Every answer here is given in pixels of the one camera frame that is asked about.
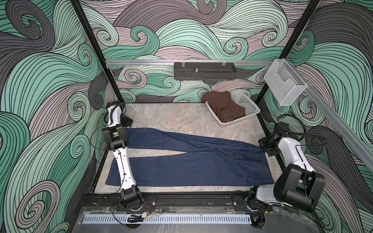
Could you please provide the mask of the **blue denim jeans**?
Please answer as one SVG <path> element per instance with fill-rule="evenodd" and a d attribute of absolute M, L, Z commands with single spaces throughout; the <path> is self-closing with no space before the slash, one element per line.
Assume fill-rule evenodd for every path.
<path fill-rule="evenodd" d="M 138 186 L 256 186 L 273 184 L 262 149 L 241 141 L 163 132 L 126 130 L 129 147 L 171 150 L 177 155 L 129 159 Z"/>

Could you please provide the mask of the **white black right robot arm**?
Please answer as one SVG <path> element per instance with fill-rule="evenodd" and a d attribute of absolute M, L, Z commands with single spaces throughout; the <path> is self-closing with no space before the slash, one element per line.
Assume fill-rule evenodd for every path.
<path fill-rule="evenodd" d="M 313 212 L 326 185 L 325 177 L 307 161 L 297 139 L 281 137 L 275 148 L 283 153 L 286 168 L 273 187 L 250 189 L 246 199 L 249 210 L 265 212 L 280 205 Z"/>

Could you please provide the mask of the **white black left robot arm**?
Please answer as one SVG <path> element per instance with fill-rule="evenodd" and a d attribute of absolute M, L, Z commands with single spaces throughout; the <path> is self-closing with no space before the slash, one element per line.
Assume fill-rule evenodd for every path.
<path fill-rule="evenodd" d="M 141 192 L 133 177 L 130 161 L 127 155 L 129 140 L 121 120 L 125 104 L 119 101 L 106 105 L 108 111 L 108 123 L 102 129 L 102 134 L 109 150 L 113 153 L 120 178 L 120 202 L 131 210 L 140 209 L 143 204 Z"/>

